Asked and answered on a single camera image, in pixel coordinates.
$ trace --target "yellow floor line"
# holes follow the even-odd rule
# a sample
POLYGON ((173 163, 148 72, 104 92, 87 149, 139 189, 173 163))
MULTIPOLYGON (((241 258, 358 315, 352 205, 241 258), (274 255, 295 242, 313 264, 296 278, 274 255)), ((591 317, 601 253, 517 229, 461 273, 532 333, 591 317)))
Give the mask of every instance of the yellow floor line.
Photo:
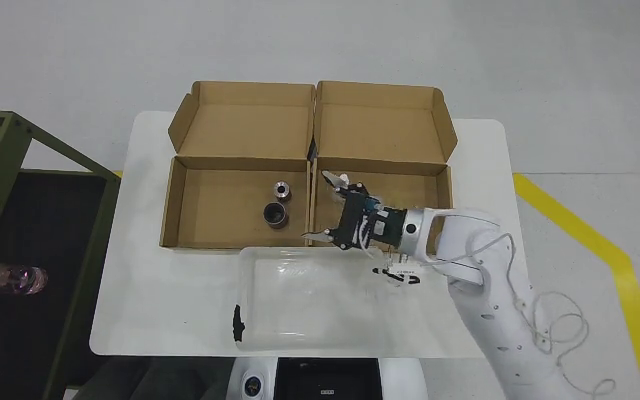
POLYGON ((609 265, 640 366, 640 287, 631 258, 523 175, 513 174, 513 183, 522 199, 609 265))

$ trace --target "small cylindrical part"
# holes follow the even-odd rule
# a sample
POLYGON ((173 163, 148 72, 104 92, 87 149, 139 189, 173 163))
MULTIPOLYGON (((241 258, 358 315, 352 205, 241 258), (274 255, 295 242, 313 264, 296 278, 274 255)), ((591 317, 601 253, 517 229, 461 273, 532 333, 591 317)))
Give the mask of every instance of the small cylindrical part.
POLYGON ((284 228, 289 222, 289 214, 282 203, 269 203, 262 212, 265 222, 273 229, 284 228))
POLYGON ((276 199, 282 203, 291 200, 291 188, 287 182, 276 182, 276 184, 273 185, 273 194, 276 196, 276 199))

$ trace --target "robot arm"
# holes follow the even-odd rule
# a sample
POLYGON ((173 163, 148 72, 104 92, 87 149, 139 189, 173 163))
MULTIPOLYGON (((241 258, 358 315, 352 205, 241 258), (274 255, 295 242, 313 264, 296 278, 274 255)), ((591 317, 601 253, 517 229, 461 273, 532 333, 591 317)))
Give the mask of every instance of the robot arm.
POLYGON ((448 277, 449 293, 471 335, 491 364, 508 400, 572 399, 575 390, 551 354, 549 336, 532 327, 548 326, 528 278, 511 269, 513 239, 491 216, 474 210, 397 210, 369 196, 362 183, 349 185, 323 171, 345 199, 339 226, 305 235, 346 250, 366 251, 370 240, 448 277), (427 254, 431 225, 444 217, 435 258, 427 254))
MULTIPOLYGON (((575 398, 575 389, 551 354, 549 336, 537 334, 530 326, 536 293, 526 276, 511 269, 515 254, 511 236, 502 233, 489 215, 473 210, 425 209, 424 220, 438 213, 445 215, 445 221, 437 260, 422 257, 424 250, 413 255, 448 277, 456 309, 491 364, 506 398, 575 398)), ((424 249, 426 242, 418 245, 424 249)), ((535 319, 537 326, 548 326, 542 310, 535 312, 535 319)))

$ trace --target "black panel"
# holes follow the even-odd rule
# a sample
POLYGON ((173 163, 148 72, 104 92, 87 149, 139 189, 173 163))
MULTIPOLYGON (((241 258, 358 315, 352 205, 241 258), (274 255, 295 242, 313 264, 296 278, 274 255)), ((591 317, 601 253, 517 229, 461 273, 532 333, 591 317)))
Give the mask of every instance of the black panel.
POLYGON ((382 400, 378 360, 280 358, 274 400, 382 400))
MULTIPOLYGON (((41 398, 71 304, 105 180, 91 175, 21 172, 0 216, 0 262, 38 266, 49 280, 29 296, 0 295, 0 393, 41 398)), ((81 299, 95 307, 91 298, 81 299)), ((104 358, 89 350, 92 316, 81 323, 70 383, 82 383, 104 358)))

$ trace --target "cardboard box lid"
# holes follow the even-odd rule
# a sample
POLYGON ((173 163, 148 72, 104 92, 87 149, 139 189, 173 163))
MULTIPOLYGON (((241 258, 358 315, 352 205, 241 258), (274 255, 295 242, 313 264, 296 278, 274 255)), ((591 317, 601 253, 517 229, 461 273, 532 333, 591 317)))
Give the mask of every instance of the cardboard box lid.
POLYGON ((314 102, 313 85, 199 81, 169 137, 181 156, 305 160, 314 102))
POLYGON ((446 164, 458 139, 442 91, 433 87, 318 83, 319 158, 446 164))

